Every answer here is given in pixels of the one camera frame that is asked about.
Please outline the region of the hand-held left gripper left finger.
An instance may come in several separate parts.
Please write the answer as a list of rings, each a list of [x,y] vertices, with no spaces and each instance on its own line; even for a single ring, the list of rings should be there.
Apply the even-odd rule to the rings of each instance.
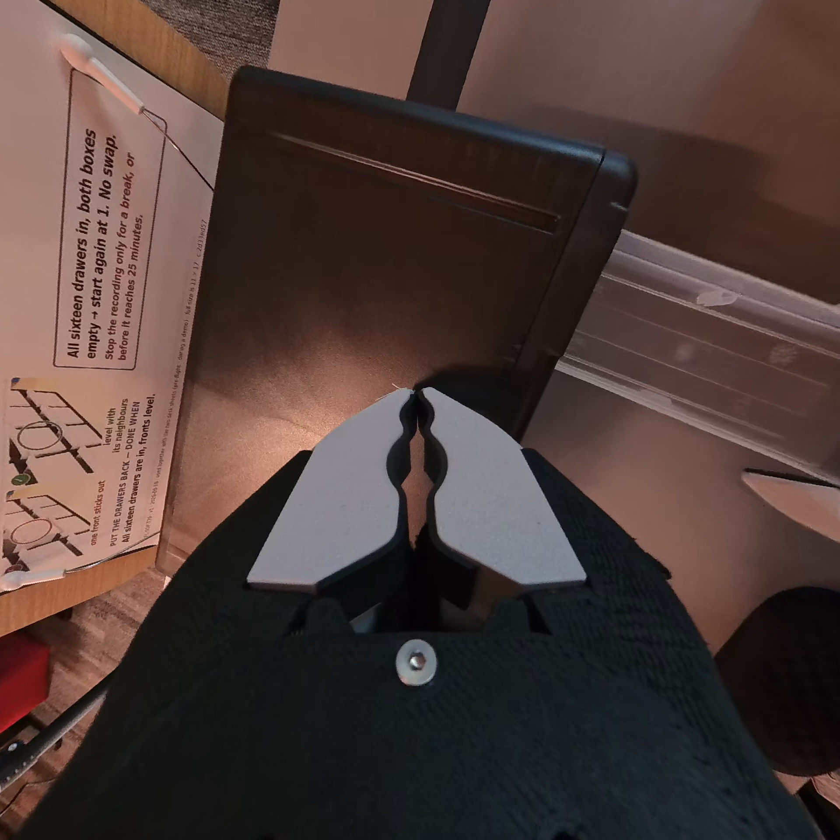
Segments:
[[[347,615],[365,615],[388,600],[413,553],[404,482],[416,430],[416,394],[397,389],[326,435],[312,449],[247,585],[335,599]]]

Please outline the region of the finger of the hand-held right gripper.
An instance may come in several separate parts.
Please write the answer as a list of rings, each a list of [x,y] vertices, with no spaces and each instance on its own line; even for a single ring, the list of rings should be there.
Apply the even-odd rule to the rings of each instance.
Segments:
[[[772,509],[795,523],[840,542],[840,488],[814,477],[745,468],[742,481]]]

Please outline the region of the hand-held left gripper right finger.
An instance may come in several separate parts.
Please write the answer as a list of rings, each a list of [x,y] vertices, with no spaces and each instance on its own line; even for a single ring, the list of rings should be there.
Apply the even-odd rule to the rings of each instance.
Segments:
[[[435,387],[420,391],[420,403],[434,481],[427,525],[435,549],[525,592],[583,585],[583,563],[520,442]]]

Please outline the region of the black drawer cabinet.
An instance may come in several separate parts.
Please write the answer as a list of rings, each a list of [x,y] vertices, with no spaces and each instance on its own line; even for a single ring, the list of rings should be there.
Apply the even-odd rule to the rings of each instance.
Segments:
[[[522,438],[636,185],[597,144],[240,67],[157,567],[398,387]]]

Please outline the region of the clear plastic drawer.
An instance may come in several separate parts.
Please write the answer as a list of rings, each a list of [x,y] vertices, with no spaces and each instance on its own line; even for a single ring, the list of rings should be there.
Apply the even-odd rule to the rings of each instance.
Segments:
[[[622,231],[555,368],[839,484],[839,305]]]

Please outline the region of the white clip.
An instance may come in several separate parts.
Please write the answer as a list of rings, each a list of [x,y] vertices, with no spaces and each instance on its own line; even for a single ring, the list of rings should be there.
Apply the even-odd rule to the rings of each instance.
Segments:
[[[99,83],[131,113],[138,116],[147,113],[143,100],[94,55],[92,46],[85,39],[66,33],[59,37],[59,51],[71,69]]]
[[[30,585],[60,581],[66,578],[66,569],[48,569],[48,571],[22,571],[9,567],[0,576],[0,592],[16,592]]]

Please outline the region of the black metal rod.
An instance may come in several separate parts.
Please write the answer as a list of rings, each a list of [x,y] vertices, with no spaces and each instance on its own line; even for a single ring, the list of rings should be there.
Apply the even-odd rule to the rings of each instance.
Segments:
[[[92,713],[104,701],[117,671],[103,678],[96,687],[83,694],[69,710],[62,711],[46,729],[39,731],[30,741],[15,741],[2,750],[0,757],[0,791],[11,787],[23,777],[50,748],[53,748],[80,720]]]

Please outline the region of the red object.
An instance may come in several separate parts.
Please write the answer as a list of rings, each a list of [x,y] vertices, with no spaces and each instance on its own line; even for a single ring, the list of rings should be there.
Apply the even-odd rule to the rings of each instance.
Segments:
[[[50,646],[16,630],[0,637],[0,731],[36,710],[50,694]]]

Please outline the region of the instruction sheet with grey drawings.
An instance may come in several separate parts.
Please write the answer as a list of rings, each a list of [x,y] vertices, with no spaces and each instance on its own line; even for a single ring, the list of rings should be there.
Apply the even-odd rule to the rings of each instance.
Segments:
[[[43,2],[0,35],[2,574],[69,574],[161,539],[222,120]]]

